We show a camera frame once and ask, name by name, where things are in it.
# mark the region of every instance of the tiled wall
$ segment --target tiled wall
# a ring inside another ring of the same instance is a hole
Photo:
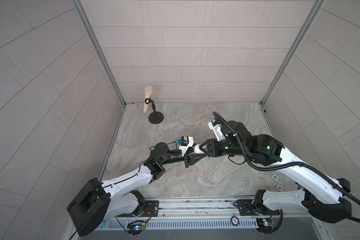
[[[126,102],[260,101],[313,1],[82,0]]]
[[[327,0],[265,108],[292,152],[360,199],[360,0]],[[359,223],[336,227],[360,239]]]
[[[0,239],[58,239],[121,107],[70,0],[0,1]]]

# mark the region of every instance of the round stand base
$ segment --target round stand base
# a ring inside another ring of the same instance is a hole
[[[164,115],[161,112],[149,114],[148,120],[150,123],[158,124],[161,123],[164,119]]]

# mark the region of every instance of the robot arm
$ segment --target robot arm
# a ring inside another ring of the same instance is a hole
[[[206,156],[244,154],[253,163],[280,166],[277,170],[304,187],[293,192],[258,190],[254,201],[247,206],[257,214],[267,215],[278,209],[298,210],[330,223],[351,216],[350,202],[339,190],[350,191],[347,180],[327,176],[338,185],[335,189],[323,178],[324,175],[322,177],[306,167],[283,167],[290,162],[304,162],[273,137],[265,134],[252,136],[241,122],[224,124],[223,121],[215,118],[208,123],[216,139],[195,144],[193,137],[183,136],[176,141],[178,147],[175,150],[169,150],[166,143],[159,142],[134,171],[103,182],[96,178],[87,182],[67,207],[78,234],[85,236],[110,217],[129,213],[139,215],[144,210],[145,199],[134,189],[160,178],[165,173],[164,164],[184,161],[185,167],[189,167]]]

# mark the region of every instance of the marble floor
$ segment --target marble floor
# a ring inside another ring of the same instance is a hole
[[[181,136],[193,136],[196,144],[215,138],[208,122],[213,111],[227,121],[242,122],[253,134],[271,135],[259,103],[157,103],[157,111],[164,114],[163,122],[151,124],[143,113],[143,105],[128,104],[107,163],[103,180],[115,178],[139,166],[149,156],[149,147],[158,142],[172,142]],[[240,156],[232,158],[243,161]],[[185,168],[183,162],[164,165],[165,174],[153,183],[140,187],[144,197],[208,197],[254,195],[258,189],[276,191],[281,184],[284,191],[296,190],[293,180],[280,172],[259,172],[247,164],[235,165],[226,156],[205,157]],[[278,181],[271,179],[272,174]]]

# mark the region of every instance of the sticker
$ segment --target sticker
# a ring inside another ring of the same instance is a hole
[[[232,216],[231,217],[231,224],[233,226],[238,226],[239,225],[239,219],[236,216]]]
[[[272,175],[272,179],[273,179],[274,181],[278,181],[278,180],[279,180],[279,176],[277,176],[276,174],[273,174],[273,175]]]
[[[284,187],[283,187],[283,185],[281,185],[281,184],[276,185],[276,189],[277,189],[279,192],[284,191]]]

